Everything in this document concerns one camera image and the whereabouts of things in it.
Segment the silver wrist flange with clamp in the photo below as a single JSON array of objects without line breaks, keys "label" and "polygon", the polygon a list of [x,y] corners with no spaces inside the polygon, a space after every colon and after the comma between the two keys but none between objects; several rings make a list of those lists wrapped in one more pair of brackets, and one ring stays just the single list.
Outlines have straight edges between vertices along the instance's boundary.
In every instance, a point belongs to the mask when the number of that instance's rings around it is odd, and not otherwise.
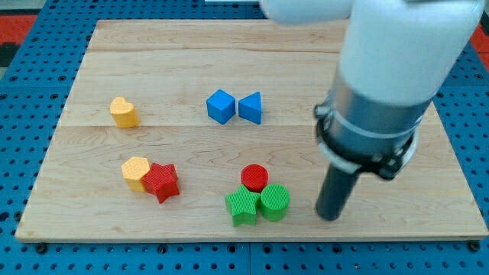
[{"label": "silver wrist flange with clamp", "polygon": [[337,71],[325,101],[314,108],[319,149],[343,173],[392,180],[416,151],[418,126],[429,103],[395,105],[363,95]]}]

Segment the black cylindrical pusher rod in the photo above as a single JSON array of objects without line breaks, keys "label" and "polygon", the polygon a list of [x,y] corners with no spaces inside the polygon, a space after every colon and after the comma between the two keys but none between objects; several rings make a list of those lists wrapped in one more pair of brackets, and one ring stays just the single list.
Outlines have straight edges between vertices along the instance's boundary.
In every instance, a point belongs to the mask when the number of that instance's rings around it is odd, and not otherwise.
[{"label": "black cylindrical pusher rod", "polygon": [[316,201],[316,213],[327,221],[338,219],[359,176],[330,165]]}]

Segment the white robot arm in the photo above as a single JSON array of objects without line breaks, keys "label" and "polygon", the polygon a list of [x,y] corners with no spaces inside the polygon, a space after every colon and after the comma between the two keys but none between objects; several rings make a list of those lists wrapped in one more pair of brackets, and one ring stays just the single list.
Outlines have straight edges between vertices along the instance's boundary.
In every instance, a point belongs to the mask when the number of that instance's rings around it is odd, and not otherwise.
[{"label": "white robot arm", "polygon": [[335,78],[316,105],[329,169],[316,212],[336,220],[362,173],[393,179],[416,151],[430,102],[478,25],[482,1],[274,1],[278,24],[348,21]]}]

